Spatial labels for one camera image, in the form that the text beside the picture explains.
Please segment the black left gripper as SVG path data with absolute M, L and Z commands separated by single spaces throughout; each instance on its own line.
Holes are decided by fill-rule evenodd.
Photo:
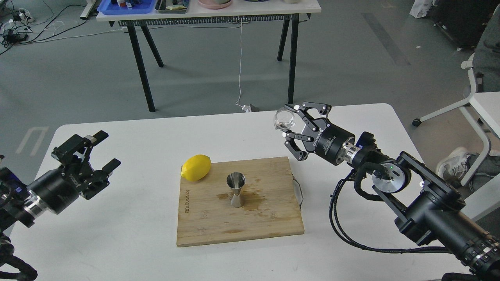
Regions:
M 109 185 L 109 177 L 121 162 L 114 158 L 102 169 L 93 170 L 89 160 L 93 147 L 107 137 L 109 134 L 100 130 L 85 137 L 73 135 L 62 145 L 56 146 L 51 153 L 55 160 L 64 167 L 77 164 L 82 171 L 73 165 L 68 169 L 60 166 L 43 174 L 27 187 L 30 195 L 27 211 L 31 215 L 41 215 L 49 210 L 58 215 L 79 196 L 90 200 L 104 190 Z

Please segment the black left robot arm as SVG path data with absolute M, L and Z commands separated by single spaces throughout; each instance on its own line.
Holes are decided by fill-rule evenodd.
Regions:
M 1 265 L 18 269 L 17 273 L 1 272 L 2 279 L 34 281 L 38 277 L 32 266 L 14 255 L 5 230 L 16 222 L 29 228 L 44 212 L 58 215 L 79 196 L 90 200 L 109 185 L 109 177 L 120 161 L 112 159 L 98 170 L 89 163 L 92 149 L 107 137 L 103 130 L 85 137 L 73 135 L 52 151 L 60 165 L 28 185 L 7 167 L 1 168 Z

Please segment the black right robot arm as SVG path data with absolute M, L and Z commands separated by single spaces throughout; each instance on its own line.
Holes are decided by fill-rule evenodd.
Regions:
M 298 160 L 310 153 L 333 165 L 346 162 L 352 169 L 331 194 L 329 219 L 336 235 L 351 246 L 386 254 L 452 254 L 469 274 L 446 273 L 443 281 L 498 281 L 499 240 L 464 215 L 465 201 L 458 190 L 402 151 L 397 158 L 385 155 L 372 133 L 353 133 L 328 119 L 332 107 L 303 102 L 277 110 L 274 123 L 285 146 Z M 369 201 L 384 202 L 395 213 L 401 234 L 418 247 L 373 248 L 350 238 L 339 222 L 336 206 L 347 182 Z

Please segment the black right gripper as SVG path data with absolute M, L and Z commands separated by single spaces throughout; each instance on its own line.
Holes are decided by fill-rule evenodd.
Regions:
M 355 135 L 330 123 L 327 116 L 331 105 L 302 102 L 285 104 L 284 109 L 291 113 L 290 120 L 286 122 L 288 130 L 283 131 L 284 145 L 298 161 L 306 160 L 310 153 L 334 165 L 348 161 L 348 151 L 354 147 Z M 314 137 L 310 133 L 292 132 L 293 126 L 299 124 L 315 132 Z

